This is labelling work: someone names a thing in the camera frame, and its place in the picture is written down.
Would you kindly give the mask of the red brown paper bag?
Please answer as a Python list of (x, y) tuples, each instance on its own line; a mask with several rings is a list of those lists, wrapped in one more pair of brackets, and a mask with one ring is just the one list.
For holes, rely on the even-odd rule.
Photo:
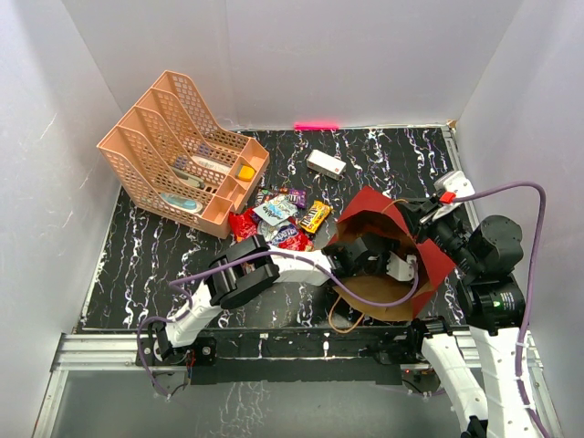
[(329, 241), (340, 261), (336, 277), (341, 286), (328, 312), (328, 321), (340, 305), (382, 322), (407, 322), (420, 314), (454, 262), (436, 244), (414, 242), (395, 199), (366, 186), (353, 197), (337, 221)]

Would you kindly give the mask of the yellow peanut candy packet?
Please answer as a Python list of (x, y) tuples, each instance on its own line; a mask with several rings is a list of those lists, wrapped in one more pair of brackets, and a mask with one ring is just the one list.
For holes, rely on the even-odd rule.
[(332, 207), (321, 201), (315, 201), (302, 217), (298, 225), (308, 234), (315, 234), (332, 211)]

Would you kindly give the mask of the purple candy packet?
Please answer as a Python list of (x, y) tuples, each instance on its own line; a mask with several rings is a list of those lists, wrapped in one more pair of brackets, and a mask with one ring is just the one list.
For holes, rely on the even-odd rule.
[(289, 189), (287, 199), (296, 207), (305, 209), (307, 206), (307, 194), (304, 190)]

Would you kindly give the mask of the brown chocolate candy packet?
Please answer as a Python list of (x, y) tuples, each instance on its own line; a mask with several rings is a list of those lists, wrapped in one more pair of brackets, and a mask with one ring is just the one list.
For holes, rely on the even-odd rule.
[(255, 206), (259, 206), (278, 195), (278, 191), (269, 188), (260, 188), (255, 196)]

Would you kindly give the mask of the red candy bag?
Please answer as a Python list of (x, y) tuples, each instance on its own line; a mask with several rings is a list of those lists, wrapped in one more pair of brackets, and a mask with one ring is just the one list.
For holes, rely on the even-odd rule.
[[(246, 238), (251, 237), (253, 235), (260, 235), (257, 232), (257, 226), (261, 221), (263, 220), (261, 220), (253, 212), (252, 208), (247, 209), (242, 214), (230, 213), (228, 218), (229, 225), (231, 227), (232, 233), (234, 234), (235, 241), (237, 243), (240, 243)], [(268, 244), (275, 246), (279, 249), (304, 252), (313, 251), (314, 245), (312, 241), (310, 240), (308, 235), (298, 227), (298, 225), (296, 224), (296, 220), (293, 217), (291, 217), (287, 219), (287, 221), (291, 222), (296, 226), (297, 234), (289, 237), (286, 241), (280, 243), (279, 245), (273, 245), (272, 243)]]

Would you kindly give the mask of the silver blue snack wrapper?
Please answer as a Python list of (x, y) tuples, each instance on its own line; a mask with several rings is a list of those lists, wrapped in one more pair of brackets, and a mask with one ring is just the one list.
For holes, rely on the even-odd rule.
[(297, 234), (297, 228), (289, 221), (284, 221), (277, 225), (270, 225), (266, 221), (261, 221), (257, 226), (257, 232), (262, 235), (268, 243), (279, 245), (289, 237)]

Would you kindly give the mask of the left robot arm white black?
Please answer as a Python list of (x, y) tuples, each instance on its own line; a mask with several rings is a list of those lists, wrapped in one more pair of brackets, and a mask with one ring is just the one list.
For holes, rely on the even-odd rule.
[(237, 309), (276, 283), (306, 283), (322, 286), (328, 282), (358, 302), (375, 308), (390, 308), (402, 300), (375, 301), (349, 285), (355, 280), (363, 287), (367, 276), (389, 277), (390, 258), (398, 243), (375, 234), (352, 242), (335, 242), (316, 251), (294, 251), (268, 244), (253, 235), (217, 255), (208, 270), (173, 280), (181, 289), (188, 283), (194, 290), (179, 314), (154, 325), (151, 348), (158, 360), (170, 364), (183, 361), (198, 335), (222, 311)]

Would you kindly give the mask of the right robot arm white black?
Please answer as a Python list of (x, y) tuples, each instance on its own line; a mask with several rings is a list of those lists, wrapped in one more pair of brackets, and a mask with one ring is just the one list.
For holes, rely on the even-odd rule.
[(454, 193), (400, 204), (413, 240), (432, 241), (462, 272), (456, 297), (483, 375), (477, 381), (453, 332), (440, 318), (416, 319), (408, 354), (428, 361), (448, 395), (463, 437), (546, 437), (530, 400), (527, 373), (527, 296), (514, 277), (523, 257), (522, 230), (502, 215), (467, 232), (454, 213)]

